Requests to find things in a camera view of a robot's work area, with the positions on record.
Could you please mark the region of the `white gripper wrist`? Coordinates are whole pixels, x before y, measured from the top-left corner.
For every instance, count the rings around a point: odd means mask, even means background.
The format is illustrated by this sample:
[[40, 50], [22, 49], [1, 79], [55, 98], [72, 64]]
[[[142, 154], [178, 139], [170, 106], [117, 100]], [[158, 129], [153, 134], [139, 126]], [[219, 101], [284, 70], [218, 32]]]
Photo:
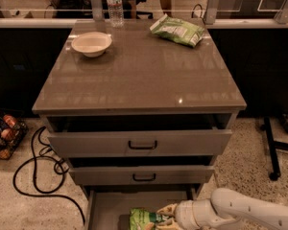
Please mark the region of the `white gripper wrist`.
[[193, 212], [192, 200], [185, 200], [181, 203], [173, 203], [158, 209], [160, 215], [170, 217], [164, 222], [156, 225], [157, 230], [199, 230], [200, 226], [196, 221]]

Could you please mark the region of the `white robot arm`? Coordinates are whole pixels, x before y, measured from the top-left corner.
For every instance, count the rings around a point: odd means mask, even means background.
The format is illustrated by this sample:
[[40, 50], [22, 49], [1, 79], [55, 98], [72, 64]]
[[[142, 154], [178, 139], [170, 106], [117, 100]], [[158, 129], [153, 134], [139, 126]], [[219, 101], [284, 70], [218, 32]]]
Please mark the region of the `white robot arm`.
[[288, 230], [288, 207], [252, 198], [227, 188], [218, 188], [210, 199], [184, 200], [157, 211], [169, 216], [170, 230], [236, 230], [242, 219], [254, 221], [268, 230]]

